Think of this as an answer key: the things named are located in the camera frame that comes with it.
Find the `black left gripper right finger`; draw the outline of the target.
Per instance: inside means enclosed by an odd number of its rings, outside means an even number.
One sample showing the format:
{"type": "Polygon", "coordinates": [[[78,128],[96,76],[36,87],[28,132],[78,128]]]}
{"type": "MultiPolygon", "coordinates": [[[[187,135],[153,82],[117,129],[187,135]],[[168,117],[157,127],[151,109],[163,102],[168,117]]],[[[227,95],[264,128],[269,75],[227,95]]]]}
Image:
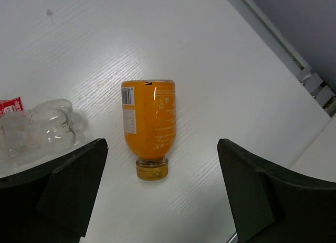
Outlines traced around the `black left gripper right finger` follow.
{"type": "Polygon", "coordinates": [[[335,183],[305,176],[229,139],[217,151],[239,242],[335,242],[335,183]]]}

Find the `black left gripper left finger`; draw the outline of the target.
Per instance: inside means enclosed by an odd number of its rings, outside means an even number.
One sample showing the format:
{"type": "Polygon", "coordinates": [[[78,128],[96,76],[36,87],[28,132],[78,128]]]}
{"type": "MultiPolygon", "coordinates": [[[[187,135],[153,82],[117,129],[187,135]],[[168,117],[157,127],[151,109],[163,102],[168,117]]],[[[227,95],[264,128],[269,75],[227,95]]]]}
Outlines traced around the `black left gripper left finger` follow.
{"type": "Polygon", "coordinates": [[[1,178],[1,242],[79,242],[85,237],[108,155],[96,139],[1,178]]]}

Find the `small orange juice bottle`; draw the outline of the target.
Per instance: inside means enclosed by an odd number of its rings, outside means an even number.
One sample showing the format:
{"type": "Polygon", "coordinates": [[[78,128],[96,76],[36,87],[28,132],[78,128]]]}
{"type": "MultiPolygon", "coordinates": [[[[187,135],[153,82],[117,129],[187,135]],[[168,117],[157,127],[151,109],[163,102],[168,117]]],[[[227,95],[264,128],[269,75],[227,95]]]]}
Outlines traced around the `small orange juice bottle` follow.
{"type": "Polygon", "coordinates": [[[169,172],[166,157],[176,139],[173,80],[130,80],[121,84],[124,138],[137,156],[136,173],[157,181],[169,172]]]}

